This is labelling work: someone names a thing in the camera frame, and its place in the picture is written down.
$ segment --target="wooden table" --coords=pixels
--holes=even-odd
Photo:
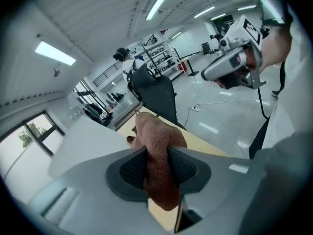
[[[154,112],[148,110],[145,107],[139,109],[140,112],[149,112],[155,115]],[[135,118],[136,115],[132,116],[127,122],[120,127],[117,132],[125,137],[127,136],[135,136],[135,133],[132,131],[132,128],[135,126]],[[174,125],[173,123],[167,121],[162,117],[158,117],[165,123],[177,127],[183,134],[188,149],[195,150],[198,152],[203,152],[212,155],[218,156],[229,156],[227,153],[221,151],[220,149],[212,146],[211,144],[199,139],[198,137],[194,136],[193,134],[181,129],[180,127]],[[158,223],[167,231],[172,231],[175,226],[177,214],[178,214],[178,207],[173,209],[172,211],[164,211],[158,205],[156,205],[151,199],[148,201],[148,209],[152,216],[158,221]]]

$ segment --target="black chair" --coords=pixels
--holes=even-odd
[[[184,129],[177,121],[174,88],[167,76],[156,77],[142,66],[133,74],[132,85],[140,94],[144,107]]]

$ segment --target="white floor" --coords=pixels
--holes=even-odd
[[[214,55],[195,57],[191,64],[201,71],[215,58]],[[280,87],[279,67],[271,66],[261,74],[267,84],[261,87],[261,97],[266,116],[270,116],[276,99],[271,91]],[[257,90],[246,87],[221,89],[214,82],[207,82],[201,74],[188,77],[182,74],[173,81],[176,111],[180,124],[187,120],[188,109],[201,104],[200,111],[189,110],[186,130],[228,154],[249,158],[248,149],[257,132],[266,121],[262,116]]]

